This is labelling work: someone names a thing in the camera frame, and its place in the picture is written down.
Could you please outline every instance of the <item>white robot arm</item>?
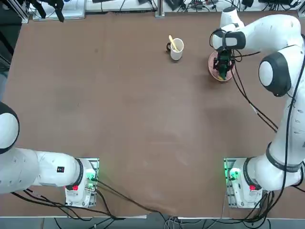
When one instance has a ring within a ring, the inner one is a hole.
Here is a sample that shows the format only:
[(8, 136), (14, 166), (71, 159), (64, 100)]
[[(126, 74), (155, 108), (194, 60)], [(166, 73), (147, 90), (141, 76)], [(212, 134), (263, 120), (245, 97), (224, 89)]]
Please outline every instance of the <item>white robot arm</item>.
[(93, 206), (94, 188), (89, 178), (97, 178), (97, 172), (90, 161), (63, 153), (15, 148), (19, 126), (16, 113), (0, 102), (0, 194), (31, 185), (65, 186), (66, 203)]
[[(304, 41), (297, 18), (270, 15), (244, 26), (235, 8), (222, 12), (221, 28), (212, 36), (218, 52), (245, 50), (270, 53), (259, 67), (261, 84), (275, 96), (286, 96), (287, 102), (280, 127), (268, 145), (266, 153), (252, 158), (240, 158), (234, 163), (232, 185), (240, 208), (253, 208), (261, 198), (262, 189), (281, 189), (285, 169), (285, 138), (288, 110), (304, 59)], [(305, 159), (305, 81), (301, 78), (290, 116), (288, 158), (285, 186), (300, 182)]]

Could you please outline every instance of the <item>white mug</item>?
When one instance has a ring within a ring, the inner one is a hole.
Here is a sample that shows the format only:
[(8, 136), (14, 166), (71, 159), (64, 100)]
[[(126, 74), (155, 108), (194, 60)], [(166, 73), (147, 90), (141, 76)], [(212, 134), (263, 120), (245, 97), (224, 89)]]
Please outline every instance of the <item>white mug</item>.
[(166, 45), (166, 49), (167, 51), (170, 51), (171, 52), (171, 58), (174, 60), (174, 61), (178, 61), (180, 60), (180, 58), (182, 57), (182, 52), (183, 52), (183, 48), (184, 48), (184, 43), (181, 39), (179, 38), (175, 38), (174, 40), (174, 43), (178, 49), (178, 51), (176, 51), (174, 48), (173, 48), (173, 45), (168, 42), (167, 45)]

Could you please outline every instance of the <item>yellow spoon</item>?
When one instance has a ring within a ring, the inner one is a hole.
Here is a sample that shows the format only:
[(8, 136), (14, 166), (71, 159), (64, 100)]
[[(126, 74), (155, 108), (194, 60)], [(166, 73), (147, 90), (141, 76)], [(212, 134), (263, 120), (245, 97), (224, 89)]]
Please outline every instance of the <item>yellow spoon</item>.
[(173, 49), (175, 49), (176, 52), (179, 52), (179, 50), (177, 49), (177, 46), (175, 45), (175, 42), (173, 41), (172, 36), (169, 35), (168, 38), (170, 39), (170, 42), (171, 42), (171, 44), (173, 45)]

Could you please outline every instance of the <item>mug handle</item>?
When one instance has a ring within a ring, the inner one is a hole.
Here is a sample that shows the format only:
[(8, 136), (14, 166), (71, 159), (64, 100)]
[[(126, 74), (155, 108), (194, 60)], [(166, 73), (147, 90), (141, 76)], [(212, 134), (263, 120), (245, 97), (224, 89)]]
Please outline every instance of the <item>mug handle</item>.
[(168, 42), (168, 43), (166, 44), (166, 50), (167, 50), (168, 52), (171, 51), (171, 43), (170, 43), (170, 42)]

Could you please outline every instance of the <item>brown table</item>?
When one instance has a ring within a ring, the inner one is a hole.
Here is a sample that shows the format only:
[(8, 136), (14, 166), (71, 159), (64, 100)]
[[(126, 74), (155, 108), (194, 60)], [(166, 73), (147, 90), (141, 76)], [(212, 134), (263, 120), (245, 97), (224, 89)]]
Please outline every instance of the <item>brown table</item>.
[[(240, 15), (248, 24), (265, 14)], [(4, 99), (20, 119), (16, 145), (99, 157), (101, 179), (143, 205), (170, 215), (220, 217), (223, 158), (261, 155), (274, 133), (233, 81), (218, 83), (207, 71), (209, 36), (219, 21), (219, 13), (107, 14), (23, 25)], [(178, 63), (165, 53), (168, 34), (185, 43)], [(262, 57), (237, 66), (254, 104), (279, 122), (284, 100), (260, 85)], [(64, 201), (62, 189), (36, 190)], [(115, 215), (147, 213), (104, 193)], [(305, 218), (304, 201), (287, 188), (269, 217)], [(62, 215), (10, 194), (0, 204), (2, 216)], [(96, 209), (104, 210), (101, 201)], [(224, 216), (246, 212), (226, 206)]]

